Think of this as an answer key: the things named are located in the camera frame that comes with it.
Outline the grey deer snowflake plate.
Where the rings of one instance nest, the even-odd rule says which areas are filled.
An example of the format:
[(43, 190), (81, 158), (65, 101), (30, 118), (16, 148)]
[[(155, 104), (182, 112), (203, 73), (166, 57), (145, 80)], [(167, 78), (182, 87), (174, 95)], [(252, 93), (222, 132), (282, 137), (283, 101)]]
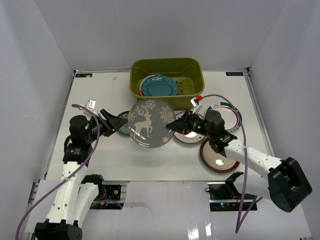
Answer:
[(176, 114), (160, 99), (149, 98), (139, 101), (129, 111), (127, 119), (129, 135), (142, 147), (161, 147), (174, 136), (174, 131), (166, 126), (176, 120)]

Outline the red and teal floral plate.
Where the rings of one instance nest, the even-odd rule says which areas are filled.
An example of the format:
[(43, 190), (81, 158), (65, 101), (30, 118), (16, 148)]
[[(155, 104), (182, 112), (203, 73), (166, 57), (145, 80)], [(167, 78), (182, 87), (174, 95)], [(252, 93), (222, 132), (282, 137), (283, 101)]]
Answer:
[(139, 89), (139, 93), (140, 93), (140, 95), (142, 96), (142, 97), (144, 97), (145, 95), (144, 95), (144, 92), (142, 91), (142, 89), (140, 88)]

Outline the teal scalloped plate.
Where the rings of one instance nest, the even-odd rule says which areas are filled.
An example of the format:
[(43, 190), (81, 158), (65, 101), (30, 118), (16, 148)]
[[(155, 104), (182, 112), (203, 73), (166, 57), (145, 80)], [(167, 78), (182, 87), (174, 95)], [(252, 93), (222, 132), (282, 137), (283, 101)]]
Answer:
[(178, 85), (173, 78), (163, 74), (153, 74), (145, 77), (139, 88), (145, 97), (176, 96)]

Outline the beige plate dark red rim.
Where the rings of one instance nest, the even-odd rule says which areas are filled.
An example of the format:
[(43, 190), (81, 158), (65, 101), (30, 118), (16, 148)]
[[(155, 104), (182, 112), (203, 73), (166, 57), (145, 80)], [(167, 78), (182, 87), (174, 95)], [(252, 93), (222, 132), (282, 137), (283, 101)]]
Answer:
[(223, 155), (216, 153), (209, 145), (209, 138), (206, 138), (200, 146), (199, 155), (202, 162), (211, 171), (219, 174), (227, 174), (236, 170), (240, 163)]

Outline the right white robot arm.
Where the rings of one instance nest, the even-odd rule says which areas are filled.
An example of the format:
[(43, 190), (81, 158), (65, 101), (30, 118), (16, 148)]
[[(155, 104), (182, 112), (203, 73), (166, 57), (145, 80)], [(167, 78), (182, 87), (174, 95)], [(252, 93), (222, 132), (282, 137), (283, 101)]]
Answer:
[(292, 157), (281, 159), (247, 147), (225, 130), (225, 121), (218, 111), (209, 112), (201, 119), (187, 110), (166, 128), (180, 134), (195, 132), (203, 135), (215, 153), (242, 163), (259, 174), (251, 184), (243, 183), (248, 175), (240, 171), (228, 177), (219, 190), (233, 200), (247, 190), (248, 194), (267, 198), (282, 211), (290, 213), (313, 191), (297, 160)]

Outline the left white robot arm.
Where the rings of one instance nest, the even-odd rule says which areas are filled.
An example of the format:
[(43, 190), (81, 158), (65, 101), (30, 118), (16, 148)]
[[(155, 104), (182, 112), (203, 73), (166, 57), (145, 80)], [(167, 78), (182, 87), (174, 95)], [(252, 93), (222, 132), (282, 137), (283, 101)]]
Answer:
[(54, 188), (54, 201), (44, 222), (34, 229), (38, 240), (81, 240), (82, 224), (94, 200), (105, 196), (106, 187), (99, 174), (87, 175), (91, 156), (101, 136), (109, 137), (128, 121), (104, 109), (91, 118), (76, 115), (69, 121), (69, 136), (65, 139), (63, 165), (59, 186)]

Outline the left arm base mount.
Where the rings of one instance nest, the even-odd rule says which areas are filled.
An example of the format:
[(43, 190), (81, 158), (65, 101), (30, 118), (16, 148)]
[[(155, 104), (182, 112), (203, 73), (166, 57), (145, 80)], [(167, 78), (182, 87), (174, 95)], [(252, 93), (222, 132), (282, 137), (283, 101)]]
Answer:
[(120, 184), (105, 185), (104, 194), (98, 196), (90, 206), (91, 210), (121, 210), (124, 203), (122, 200), (122, 186)]

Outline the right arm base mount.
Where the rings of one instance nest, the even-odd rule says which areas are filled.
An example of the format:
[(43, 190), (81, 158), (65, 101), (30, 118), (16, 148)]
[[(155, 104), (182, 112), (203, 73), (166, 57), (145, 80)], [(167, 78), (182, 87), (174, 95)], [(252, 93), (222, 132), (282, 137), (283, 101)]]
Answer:
[(209, 195), (211, 212), (237, 212), (239, 210), (241, 193), (230, 193), (223, 182), (212, 182), (204, 191)]

